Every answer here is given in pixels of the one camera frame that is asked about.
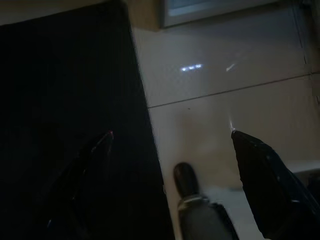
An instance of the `black fabric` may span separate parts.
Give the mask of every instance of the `black fabric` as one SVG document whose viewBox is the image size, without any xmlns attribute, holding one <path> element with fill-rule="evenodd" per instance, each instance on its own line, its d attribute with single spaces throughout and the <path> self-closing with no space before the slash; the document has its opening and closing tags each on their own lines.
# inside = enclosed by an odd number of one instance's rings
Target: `black fabric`
<svg viewBox="0 0 320 240">
<path fill-rule="evenodd" d="M 174 239 L 125 6 L 0 27 L 1 239 L 23 239 L 48 189 L 112 130 L 94 239 Z"/>
</svg>

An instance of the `black cloth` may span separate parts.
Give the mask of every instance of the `black cloth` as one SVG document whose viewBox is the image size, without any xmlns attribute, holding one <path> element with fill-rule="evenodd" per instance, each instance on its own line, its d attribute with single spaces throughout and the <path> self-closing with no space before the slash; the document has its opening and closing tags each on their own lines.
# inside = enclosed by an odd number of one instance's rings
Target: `black cloth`
<svg viewBox="0 0 320 240">
<path fill-rule="evenodd" d="M 114 133 L 95 239 L 174 239 L 126 7 L 0 27 L 1 239 L 23 239 L 90 139 Z"/>
</svg>

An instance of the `glossy floor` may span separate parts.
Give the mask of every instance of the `glossy floor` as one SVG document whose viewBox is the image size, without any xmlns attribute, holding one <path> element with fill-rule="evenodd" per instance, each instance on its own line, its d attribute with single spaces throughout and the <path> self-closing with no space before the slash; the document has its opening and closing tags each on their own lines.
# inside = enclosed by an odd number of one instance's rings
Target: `glossy floor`
<svg viewBox="0 0 320 240">
<path fill-rule="evenodd" d="M 160 31 L 134 27 L 133 33 L 149 107 L 308 72 L 289 7 L 258 7 Z"/>
<path fill-rule="evenodd" d="M 293 9 L 270 5 L 159 30 L 141 14 L 155 6 L 142 6 L 131 8 L 132 30 L 176 239 L 180 162 L 225 206 L 240 239 L 264 239 L 242 191 L 232 129 L 272 146 L 293 172 L 320 168 L 320 114 Z"/>
</svg>

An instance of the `gray pants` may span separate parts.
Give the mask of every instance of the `gray pants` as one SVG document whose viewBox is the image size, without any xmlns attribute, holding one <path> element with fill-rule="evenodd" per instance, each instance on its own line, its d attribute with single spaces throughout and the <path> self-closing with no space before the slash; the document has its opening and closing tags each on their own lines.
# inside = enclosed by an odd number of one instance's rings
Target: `gray pants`
<svg viewBox="0 0 320 240">
<path fill-rule="evenodd" d="M 191 196 L 179 206 L 180 227 L 184 240 L 239 240 L 234 226 L 220 204 Z"/>
</svg>

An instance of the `white floor tile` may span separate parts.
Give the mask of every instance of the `white floor tile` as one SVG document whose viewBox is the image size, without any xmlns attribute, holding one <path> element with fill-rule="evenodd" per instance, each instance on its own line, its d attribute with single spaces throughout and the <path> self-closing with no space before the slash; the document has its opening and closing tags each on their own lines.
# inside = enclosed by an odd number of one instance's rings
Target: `white floor tile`
<svg viewBox="0 0 320 240">
<path fill-rule="evenodd" d="M 136 7 L 131 21 L 147 10 Z M 290 7 L 266 6 L 160 31 L 136 26 L 133 35 L 149 107 L 307 72 Z"/>
<path fill-rule="evenodd" d="M 310 80 L 291 80 L 149 109 L 176 239 L 179 196 L 173 168 L 192 164 L 203 192 L 224 204 L 240 239 L 263 239 L 241 191 L 235 128 L 266 142 L 293 172 L 320 169 L 320 115 Z"/>
</svg>

